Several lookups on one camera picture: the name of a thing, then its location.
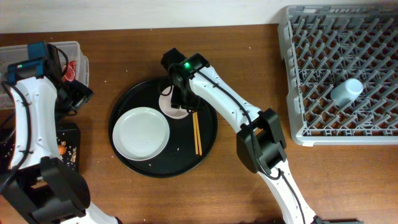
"brown wooden tabletop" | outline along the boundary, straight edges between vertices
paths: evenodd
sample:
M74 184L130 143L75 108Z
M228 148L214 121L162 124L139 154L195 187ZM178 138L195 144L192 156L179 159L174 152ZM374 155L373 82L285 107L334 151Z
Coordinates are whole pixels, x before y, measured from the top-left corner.
M166 75L163 54L176 47L201 53L248 102L279 114L290 170L304 198L325 220L357 218L398 223L397 146L296 145L290 137L285 65L276 25L188 29L107 30L0 35L0 45L75 40L90 61L95 95L68 118L81 131L80 169L91 200L124 223L252 223L282 219L265 182L236 155L235 133L218 115L218 135L208 157L190 172L154 179L129 170L110 146L108 121L129 87ZM1 121L10 111L1 111ZM2 223L24 223L0 197Z

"black tray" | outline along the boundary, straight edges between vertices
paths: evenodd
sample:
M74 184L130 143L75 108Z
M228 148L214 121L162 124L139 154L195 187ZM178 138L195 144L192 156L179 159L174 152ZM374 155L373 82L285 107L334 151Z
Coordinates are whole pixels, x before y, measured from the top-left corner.
M109 140L114 153L131 170L149 177L173 177L183 174L197 166L209 153L217 135L216 110L207 104L207 108L198 112L200 137L203 155L195 154L193 137L193 119L188 115L183 119L172 119L159 108L157 86L163 78L144 81L125 92L114 106L109 119ZM168 87L167 82L162 90ZM116 121L127 111L137 107L149 107L160 111L170 126L170 137L165 149L157 156L146 161L132 161L123 157L113 144L113 127Z

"white bowl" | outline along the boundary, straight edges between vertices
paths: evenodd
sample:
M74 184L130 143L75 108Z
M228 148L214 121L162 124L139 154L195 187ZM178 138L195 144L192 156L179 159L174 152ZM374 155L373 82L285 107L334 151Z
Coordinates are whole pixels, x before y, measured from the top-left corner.
M170 87L163 90L163 94L167 94L170 91ZM175 109L171 107L172 93L169 96L159 97L159 107L164 114L173 119L182 119L188 116L188 112L185 109Z
M127 159L144 161L157 156L167 145L170 128L161 112L140 107L125 112L113 128L113 144Z

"chopstick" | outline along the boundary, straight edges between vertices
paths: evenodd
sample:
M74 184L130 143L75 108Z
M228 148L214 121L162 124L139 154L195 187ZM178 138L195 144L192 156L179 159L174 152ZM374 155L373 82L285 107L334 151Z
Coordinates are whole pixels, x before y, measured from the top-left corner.
M198 113L196 113L196 112L193 113L193 119L194 119L193 125L194 125L194 128L195 128L194 132L196 132L196 134L195 134L195 152L197 152L196 149L198 148L199 156L201 156L202 155L202 151L201 151L201 140L200 140L200 128L199 128Z
M195 119L195 114L196 112L194 112L192 114L192 118L193 118L193 136L195 137L195 154L199 154L198 152L198 137L197 137L197 120Z

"red object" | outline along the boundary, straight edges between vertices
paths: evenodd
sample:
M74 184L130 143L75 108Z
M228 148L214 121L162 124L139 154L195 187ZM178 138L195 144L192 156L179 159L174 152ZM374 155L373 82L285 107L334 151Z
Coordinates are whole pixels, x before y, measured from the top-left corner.
M76 62L75 61L71 61L69 62L68 65L68 71L66 72L66 74L62 77L62 81L74 81L74 79L76 78Z

